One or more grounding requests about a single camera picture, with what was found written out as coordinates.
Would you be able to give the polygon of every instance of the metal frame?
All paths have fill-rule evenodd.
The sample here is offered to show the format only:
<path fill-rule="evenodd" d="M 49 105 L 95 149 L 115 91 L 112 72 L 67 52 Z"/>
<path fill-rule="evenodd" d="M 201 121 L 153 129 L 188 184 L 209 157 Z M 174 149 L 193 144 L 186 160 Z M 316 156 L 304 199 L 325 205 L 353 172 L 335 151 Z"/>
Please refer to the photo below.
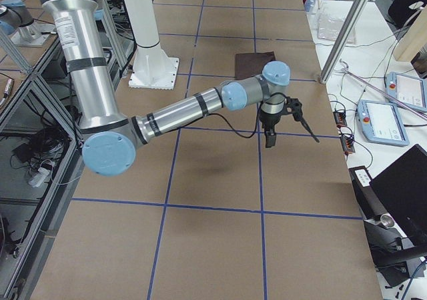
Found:
<path fill-rule="evenodd" d="M 73 128 L 70 125 L 70 119 L 71 116 L 69 116 L 68 113 L 66 113 L 65 109 L 58 110 L 60 107 L 58 104 L 58 100 L 56 97 L 54 97 L 48 88 L 46 88 L 46 85 L 42 82 L 42 80 L 38 77 L 32 82 L 29 83 L 28 87 L 25 88 L 25 92 L 23 92 L 19 98 L 20 101 L 18 101 L 15 104 L 15 107 L 18 106 L 24 98 L 30 93 L 34 93 L 34 95 L 40 100 L 40 102 L 43 103 L 43 105 L 46 107 L 46 109 L 50 112 L 57 113 L 54 114 L 55 119 L 57 122 L 64 128 L 65 132 L 68 133 L 71 141 L 69 144 L 69 148 L 67 152 L 65 153 L 63 160 L 61 164 L 58 166 L 57 174 L 55 175 L 55 178 L 53 179 L 54 183 L 60 183 L 68 166 L 69 162 L 75 152 L 75 149 L 77 147 L 77 144 L 74 139 L 74 133 Z M 8 120 L 10 120 L 12 116 L 12 112 L 9 112 L 8 119 L 4 119 L 2 121 L 0 130 L 2 130 L 5 125 L 7 124 Z M 42 223 L 44 222 L 45 216 L 47 214 L 47 211 L 49 209 L 49 206 L 55 197 L 56 193 L 58 191 L 58 185 L 52 185 L 50 188 L 48 188 L 48 192 L 46 194 L 46 198 L 42 205 L 40 206 L 40 211 L 34 218 L 33 224 L 31 225 L 30 234 L 28 234 L 25 241 L 20 246 L 19 250 L 21 255 L 19 256 L 18 260 L 10 260 L 9 265 L 4 265 L 1 268 L 2 274 L 1 278 L 3 282 L 0 282 L 0 290 L 4 297 L 10 296 L 13 288 L 15 287 L 15 284 L 17 282 L 17 278 L 19 277 L 19 274 L 24 266 L 24 264 L 27 261 L 27 256 L 33 246 L 33 243 L 38 235 L 38 232 L 40 230 L 40 227 Z"/>
<path fill-rule="evenodd" d="M 104 13 L 102 17 L 102 24 L 105 28 L 105 32 L 107 33 L 109 42 L 111 43 L 111 47 L 113 48 L 113 53 L 119 66 L 123 69 L 126 66 L 127 58 L 125 51 L 123 49 L 123 45 L 120 42 L 119 35 L 117 34 L 113 17 L 109 12 L 108 2 L 107 0 L 102 0 L 102 5 L 104 7 Z"/>
<path fill-rule="evenodd" d="M 353 2 L 353 5 L 346 17 L 346 20 L 342 25 L 341 31 L 338 34 L 334 46 L 332 47 L 331 53 L 329 54 L 329 57 L 325 62 L 322 73 L 320 74 L 320 83 L 326 83 L 328 81 L 336 63 L 341 57 L 341 53 L 344 50 L 344 47 L 346 46 L 348 36 L 354 28 L 354 25 L 358 21 L 368 1 L 369 0 L 355 0 Z"/>
<path fill-rule="evenodd" d="M 0 30 L 0 46 L 4 48 L 8 56 L 17 64 L 17 66 L 24 72 L 30 73 L 33 68 L 28 63 L 26 58 L 19 52 L 12 40 L 6 34 Z"/>

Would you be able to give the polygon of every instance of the silver arm tube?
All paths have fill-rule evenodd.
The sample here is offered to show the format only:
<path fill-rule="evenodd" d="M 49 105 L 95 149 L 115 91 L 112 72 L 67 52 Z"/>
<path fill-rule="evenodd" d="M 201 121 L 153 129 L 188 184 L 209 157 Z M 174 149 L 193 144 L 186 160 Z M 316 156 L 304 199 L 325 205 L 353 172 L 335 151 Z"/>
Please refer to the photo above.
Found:
<path fill-rule="evenodd" d="M 234 81 L 233 83 L 241 86 L 246 94 L 246 102 L 238 109 L 269 99 L 272 91 L 277 89 L 276 85 L 267 83 L 261 75 Z M 207 117 L 209 114 L 221 109 L 224 107 L 223 98 L 225 96 L 223 87 L 218 86 L 202 93 L 196 93 L 192 97 L 149 113 L 145 117 L 137 116 L 132 118 L 134 127 L 139 129 L 137 133 L 141 144 L 145 145 L 154 137 Z"/>
<path fill-rule="evenodd" d="M 117 106 L 93 12 L 96 0 L 41 0 L 52 14 L 83 119 L 82 133 L 117 127 L 127 117 Z"/>

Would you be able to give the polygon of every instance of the small robot arm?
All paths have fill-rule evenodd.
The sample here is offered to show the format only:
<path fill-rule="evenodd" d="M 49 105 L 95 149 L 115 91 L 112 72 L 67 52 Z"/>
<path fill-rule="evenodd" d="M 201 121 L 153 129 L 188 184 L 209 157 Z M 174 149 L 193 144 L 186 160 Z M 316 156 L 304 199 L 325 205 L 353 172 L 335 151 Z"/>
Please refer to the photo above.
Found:
<path fill-rule="evenodd" d="M 11 38 L 14 44 L 40 47 L 54 28 L 54 25 L 38 24 L 22 0 L 0 1 L 0 30 L 6 35 L 17 30 Z"/>
<path fill-rule="evenodd" d="M 274 125 L 280 117 L 294 114 L 289 109 L 290 98 L 285 96 L 290 69 L 285 63 L 274 61 L 264 67 L 261 75 L 208 89 L 146 116 L 128 118 L 117 106 L 103 56 L 93 16 L 97 0 L 40 1 L 55 20 L 83 112 L 83 160 L 98 174 L 123 173 L 133 163 L 137 148 L 222 107 L 233 111 L 261 103 L 260 120 L 268 130 L 268 147 L 274 145 Z"/>

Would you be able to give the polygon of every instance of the wires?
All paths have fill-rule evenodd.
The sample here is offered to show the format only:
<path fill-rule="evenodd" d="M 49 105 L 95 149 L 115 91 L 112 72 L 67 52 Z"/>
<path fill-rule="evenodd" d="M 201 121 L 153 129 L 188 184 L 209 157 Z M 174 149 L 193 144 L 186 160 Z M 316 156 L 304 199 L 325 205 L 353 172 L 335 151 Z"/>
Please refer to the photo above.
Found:
<path fill-rule="evenodd" d="M 425 125 L 403 125 L 406 128 L 415 128 L 415 127 L 427 127 L 427 124 Z"/>
<path fill-rule="evenodd" d="M 5 232 L 5 225 L 3 223 L 3 217 L 1 216 L 0 213 L 0 233 L 1 233 L 1 240 L 0 240 L 0 257 L 1 257 L 1 253 L 3 251 L 3 246 L 6 244 L 6 232 Z"/>
<path fill-rule="evenodd" d="M 421 262 L 421 263 L 417 266 L 417 268 L 415 269 L 414 273 L 411 275 L 411 278 L 409 279 L 409 283 L 408 283 L 408 285 L 406 286 L 405 292 L 403 292 L 402 298 L 401 298 L 400 300 L 405 300 L 405 296 L 406 296 L 406 294 L 407 294 L 407 293 L 408 293 L 408 291 L 409 291 L 409 287 L 411 286 L 411 284 L 412 284 L 412 282 L 413 282 L 413 280 L 414 280 L 414 278 L 415 278 L 416 273 L 417 273 L 417 272 L 418 272 L 418 270 L 420 270 L 420 269 L 421 269 L 421 267 L 422 267 L 423 265 L 425 265 L 426 263 L 427 263 L 427 259 L 425 259 L 423 262 Z"/>
<path fill-rule="evenodd" d="M 6 73 L 0 72 L 0 75 L 13 80 L 13 78 L 10 75 L 7 75 Z"/>
<path fill-rule="evenodd" d="M 50 25 L 54 25 L 54 23 L 50 22 L 50 21 L 45 21 L 45 20 L 41 20 L 41 19 L 38 19 L 38 18 L 34 18 L 34 20 L 37 20 L 37 21 L 40 21 L 40 22 L 44 22 L 44 23 L 48 23 Z"/>
<path fill-rule="evenodd" d="M 343 97 L 345 100 L 348 100 L 349 102 L 353 103 L 355 106 L 358 106 L 358 104 L 356 102 L 354 102 L 353 100 L 347 98 L 345 95 L 343 95 L 342 93 L 342 88 L 343 88 L 343 82 L 344 82 L 344 77 L 346 76 L 347 73 L 343 74 L 341 77 L 341 81 L 340 81 L 340 96 Z"/>
<path fill-rule="evenodd" d="M 216 116 L 222 118 L 227 123 L 227 125 L 230 127 L 230 129 L 239 137 L 242 137 L 244 139 L 251 139 L 256 134 L 256 131 L 258 129 L 258 119 L 260 118 L 260 112 L 261 112 L 261 105 L 258 106 L 258 110 L 256 112 L 254 130 L 249 135 L 244 135 L 244 134 L 240 133 L 239 131 L 237 131 L 236 129 L 234 129 L 232 124 L 223 115 L 221 115 L 219 113 L 211 113 L 210 115 L 216 115 Z"/>
<path fill-rule="evenodd" d="M 369 43 L 369 44 L 367 44 L 367 45 L 347 45 L 346 47 L 348 47 L 348 48 L 370 47 L 371 45 L 375 45 L 376 43 L 380 43 L 380 42 L 383 42 L 383 41 L 385 41 L 385 40 L 387 40 L 387 39 L 389 39 L 389 38 L 391 38 L 391 37 L 394 37 L 394 35 L 395 35 L 396 33 L 400 33 L 400 32 L 402 32 L 402 31 L 404 31 L 404 30 L 407 30 L 407 28 L 409 28 L 409 26 L 404 27 L 404 28 L 401 28 L 401 29 L 399 29 L 399 30 L 395 30 L 395 31 L 393 31 L 393 34 L 389 35 L 388 37 L 385 37 L 385 38 L 383 38 L 383 39 L 381 39 L 381 40 L 377 40 L 377 41 L 371 42 L 371 43 Z M 323 46 L 325 46 L 325 47 L 331 47 L 331 46 L 333 46 L 334 44 L 326 45 L 326 44 L 323 44 L 323 43 L 315 43 L 315 45 L 323 45 Z"/>
<path fill-rule="evenodd" d="M 81 144 L 82 140 L 77 136 L 77 127 L 75 126 L 75 114 L 74 114 L 74 105 L 73 105 L 73 89 L 72 89 L 73 81 L 71 78 L 71 75 L 68 75 L 68 88 L 69 88 L 69 102 L 70 102 L 70 114 L 73 118 L 73 132 L 74 132 L 74 139 L 75 143 L 77 145 L 77 148 L 81 150 Z"/>
<path fill-rule="evenodd" d="M 360 142 L 354 140 L 354 143 L 357 143 L 359 146 L 363 147 L 365 150 L 367 150 L 367 152 L 369 153 L 369 155 L 371 156 L 371 162 L 369 162 L 369 165 L 366 167 L 367 169 L 369 169 L 373 162 L 374 162 L 374 155 L 372 154 L 371 150 L 369 150 L 367 147 L 365 147 L 363 144 L 361 144 Z"/>

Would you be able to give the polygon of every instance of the white table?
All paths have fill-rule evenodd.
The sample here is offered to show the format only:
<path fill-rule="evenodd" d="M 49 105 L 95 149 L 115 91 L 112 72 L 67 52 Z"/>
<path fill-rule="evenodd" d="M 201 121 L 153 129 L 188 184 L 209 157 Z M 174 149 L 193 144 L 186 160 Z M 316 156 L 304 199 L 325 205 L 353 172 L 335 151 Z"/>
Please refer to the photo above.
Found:
<path fill-rule="evenodd" d="M 321 12 L 329 13 L 335 17 L 345 17 L 350 10 L 352 2 L 351 1 L 322 1 Z M 312 29 L 312 37 L 316 43 L 316 53 L 321 67 L 324 66 L 328 55 L 332 49 L 332 41 L 318 38 L 318 31 L 316 29 L 316 16 L 308 15 L 310 22 L 310 27 Z M 385 22 L 381 12 L 373 2 L 369 2 L 360 17 L 358 23 L 356 24 L 356 44 L 355 45 L 369 45 L 372 42 L 383 40 L 387 37 L 388 39 L 383 42 L 375 43 L 368 47 L 350 47 L 351 44 L 347 44 L 347 47 L 344 49 L 344 52 L 341 55 L 343 61 L 348 63 L 350 71 L 361 77 L 383 77 L 386 73 L 386 68 L 390 58 L 390 54 L 393 50 L 392 45 L 396 43 L 396 39 L 393 36 L 392 31 Z M 336 65 L 336 69 L 340 69 L 342 66 L 340 64 Z M 397 62 L 394 58 L 391 58 L 390 65 L 387 72 L 395 71 L 399 73 L 407 72 L 407 75 L 417 76 L 416 72 L 412 69 L 410 63 Z M 326 86 L 328 93 L 330 95 L 330 100 L 336 100 L 333 96 L 335 95 L 339 102 L 343 103 L 346 106 L 346 109 L 355 109 L 356 106 L 342 97 L 340 95 L 342 73 L 334 73 L 328 80 Z M 385 90 L 384 80 L 373 78 L 370 80 L 371 84 L 376 87 Z M 353 102 L 357 103 L 359 99 L 371 99 L 376 101 L 385 101 L 384 96 L 377 93 L 370 88 L 366 89 L 366 92 L 363 92 L 364 86 L 349 77 L 348 75 L 344 77 L 342 94 L 351 99 Z M 335 103 L 331 103 L 332 108 L 336 106 Z M 425 124 L 421 118 L 416 117 L 411 112 L 408 112 L 403 109 L 399 109 L 402 116 L 403 122 L 405 124 L 418 125 Z M 347 112 L 347 122 L 351 129 L 354 131 L 355 140 L 365 145 L 373 155 L 373 162 L 369 168 L 369 172 L 372 177 L 377 176 L 381 171 L 383 171 L 389 164 L 399 158 L 403 153 L 405 153 L 409 148 L 414 144 L 418 143 L 423 148 L 427 149 L 427 127 L 417 127 L 417 128 L 406 128 L 410 144 L 407 147 L 395 147 L 391 145 L 379 145 L 375 143 L 369 143 L 364 138 L 360 126 L 356 119 L 354 119 L 355 111 Z M 359 165 L 368 166 L 370 164 L 371 158 L 370 154 L 361 147 L 359 144 L 355 144 L 356 153 L 349 155 L 347 160 L 347 166 L 349 168 L 356 167 Z M 384 289 L 384 286 L 387 285 L 387 282 L 381 274 L 378 274 L 378 279 L 382 287 L 383 296 L 385 299 L 395 299 L 396 292 L 399 291 L 397 288 L 394 289 Z M 411 285 L 411 288 L 406 295 L 406 300 L 411 297 L 419 297 L 421 299 L 427 298 L 427 278 L 415 279 Z"/>

